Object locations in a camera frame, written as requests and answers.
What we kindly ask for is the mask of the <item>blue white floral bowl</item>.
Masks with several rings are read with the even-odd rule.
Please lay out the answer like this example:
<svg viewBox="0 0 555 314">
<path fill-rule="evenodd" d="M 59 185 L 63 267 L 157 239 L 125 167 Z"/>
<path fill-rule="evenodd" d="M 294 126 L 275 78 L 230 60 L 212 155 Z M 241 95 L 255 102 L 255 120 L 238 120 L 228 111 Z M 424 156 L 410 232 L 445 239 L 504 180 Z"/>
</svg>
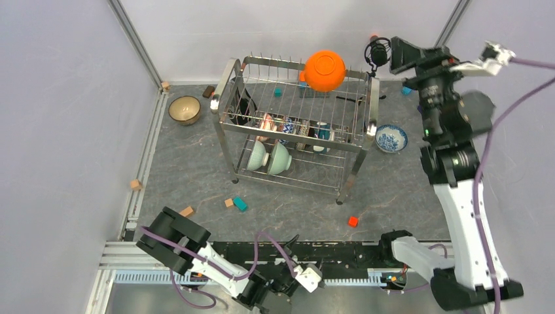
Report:
<svg viewBox="0 0 555 314">
<path fill-rule="evenodd" d="M 382 152 L 396 153 L 406 148 L 408 136 L 402 128 L 385 124 L 376 130 L 375 142 Z"/>
</svg>

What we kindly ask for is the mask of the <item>celadon green bowl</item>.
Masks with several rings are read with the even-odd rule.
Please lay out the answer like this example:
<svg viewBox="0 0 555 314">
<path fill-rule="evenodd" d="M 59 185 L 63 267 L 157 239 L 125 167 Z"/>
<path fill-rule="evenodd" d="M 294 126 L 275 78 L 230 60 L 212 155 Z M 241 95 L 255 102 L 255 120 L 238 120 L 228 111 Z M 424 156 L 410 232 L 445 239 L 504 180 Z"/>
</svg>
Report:
<svg viewBox="0 0 555 314">
<path fill-rule="evenodd" d="M 292 157 L 287 148 L 281 143 L 276 143 L 270 155 L 270 163 L 268 165 L 268 174 L 277 175 L 283 171 L 287 171 L 292 162 Z"/>
</svg>

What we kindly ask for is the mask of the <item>brown glazed bowl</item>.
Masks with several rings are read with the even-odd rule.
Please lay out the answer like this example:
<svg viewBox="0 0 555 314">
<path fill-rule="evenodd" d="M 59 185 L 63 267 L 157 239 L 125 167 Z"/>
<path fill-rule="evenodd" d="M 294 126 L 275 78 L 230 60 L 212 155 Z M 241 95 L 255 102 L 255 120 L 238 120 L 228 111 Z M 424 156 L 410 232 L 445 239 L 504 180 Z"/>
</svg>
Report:
<svg viewBox="0 0 555 314">
<path fill-rule="evenodd" d="M 168 109 L 170 118 L 184 126 L 196 123 L 201 114 L 201 103 L 193 96 L 183 96 L 175 99 Z"/>
</svg>

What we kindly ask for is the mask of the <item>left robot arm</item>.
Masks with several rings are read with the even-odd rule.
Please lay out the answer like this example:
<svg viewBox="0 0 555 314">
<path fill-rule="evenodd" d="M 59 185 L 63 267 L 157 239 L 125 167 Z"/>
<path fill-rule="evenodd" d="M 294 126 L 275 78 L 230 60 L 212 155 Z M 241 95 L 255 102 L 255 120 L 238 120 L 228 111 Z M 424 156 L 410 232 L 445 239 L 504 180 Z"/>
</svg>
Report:
<svg viewBox="0 0 555 314">
<path fill-rule="evenodd" d="M 267 312 L 263 303 L 269 295 L 285 294 L 300 284 L 298 277 L 304 268 L 293 261 L 291 251 L 266 232 L 256 234 L 253 263 L 246 269 L 222 257 L 209 242 L 211 234 L 204 227 L 169 207 L 164 207 L 149 226 L 141 226 L 140 230 L 142 236 L 137 247 L 161 262 L 172 275 L 185 275 L 188 271 L 204 275 L 247 309 L 257 307 Z M 268 279 L 257 270 L 262 237 L 269 240 L 284 259 L 284 276 Z"/>
</svg>

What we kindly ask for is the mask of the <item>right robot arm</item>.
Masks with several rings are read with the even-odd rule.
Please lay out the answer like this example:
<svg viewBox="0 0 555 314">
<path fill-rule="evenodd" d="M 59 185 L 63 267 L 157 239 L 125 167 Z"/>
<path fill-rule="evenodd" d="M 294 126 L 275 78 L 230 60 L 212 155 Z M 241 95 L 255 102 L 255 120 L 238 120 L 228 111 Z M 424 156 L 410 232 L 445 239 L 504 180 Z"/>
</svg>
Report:
<svg viewBox="0 0 555 314">
<path fill-rule="evenodd" d="M 379 261 L 387 267 L 401 262 L 417 272 L 445 311 L 521 298 L 522 284 L 507 275 L 493 244 L 473 143 L 492 130 L 495 106 L 482 92 L 454 90 L 464 77 L 497 75 L 515 53 L 488 42 L 477 60 L 460 61 L 446 46 L 420 48 L 392 37 L 390 47 L 391 73 L 416 73 L 403 86 L 419 96 L 425 141 L 421 165 L 446 217 L 454 257 L 445 258 L 400 230 L 382 236 Z"/>
</svg>

